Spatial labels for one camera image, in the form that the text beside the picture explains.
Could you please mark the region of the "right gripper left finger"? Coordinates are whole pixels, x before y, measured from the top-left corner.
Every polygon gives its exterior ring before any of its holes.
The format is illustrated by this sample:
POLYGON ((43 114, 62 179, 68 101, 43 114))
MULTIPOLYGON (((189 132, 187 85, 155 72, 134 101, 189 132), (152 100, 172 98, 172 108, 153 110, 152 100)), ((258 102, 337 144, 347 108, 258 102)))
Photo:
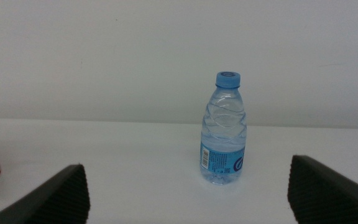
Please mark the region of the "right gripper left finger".
POLYGON ((0 211, 0 224, 85 224, 90 212, 85 168, 69 165, 0 211))

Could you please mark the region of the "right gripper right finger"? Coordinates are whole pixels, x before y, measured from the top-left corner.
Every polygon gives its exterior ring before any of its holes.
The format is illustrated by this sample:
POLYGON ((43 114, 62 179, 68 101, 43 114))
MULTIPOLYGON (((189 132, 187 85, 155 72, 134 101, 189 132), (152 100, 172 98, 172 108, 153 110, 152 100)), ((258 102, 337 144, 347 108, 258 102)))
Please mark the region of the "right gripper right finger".
POLYGON ((358 183, 309 156, 292 157, 287 199, 298 223, 358 223, 358 183))

